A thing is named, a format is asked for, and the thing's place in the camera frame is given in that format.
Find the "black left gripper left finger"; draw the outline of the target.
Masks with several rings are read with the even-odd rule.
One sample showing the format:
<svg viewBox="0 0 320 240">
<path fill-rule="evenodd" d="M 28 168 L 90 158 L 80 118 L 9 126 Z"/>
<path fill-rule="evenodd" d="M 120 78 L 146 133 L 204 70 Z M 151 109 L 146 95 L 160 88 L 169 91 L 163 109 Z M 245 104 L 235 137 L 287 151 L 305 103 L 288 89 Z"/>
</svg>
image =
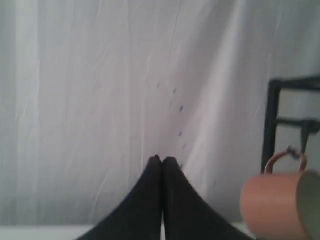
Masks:
<svg viewBox="0 0 320 240">
<path fill-rule="evenodd" d="M 162 162 L 149 158 L 138 182 L 106 218 L 79 240 L 159 240 L 162 224 Z"/>
</svg>

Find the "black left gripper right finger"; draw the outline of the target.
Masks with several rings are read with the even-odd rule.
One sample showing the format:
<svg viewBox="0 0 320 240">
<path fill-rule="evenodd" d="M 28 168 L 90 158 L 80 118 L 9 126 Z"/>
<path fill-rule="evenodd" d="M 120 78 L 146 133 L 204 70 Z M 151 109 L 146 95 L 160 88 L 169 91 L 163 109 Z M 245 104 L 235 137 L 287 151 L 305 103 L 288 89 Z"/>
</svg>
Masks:
<svg viewBox="0 0 320 240">
<path fill-rule="evenodd" d="M 178 161 L 162 162 L 162 209 L 167 240 L 251 240 L 215 212 L 192 187 Z"/>
</svg>

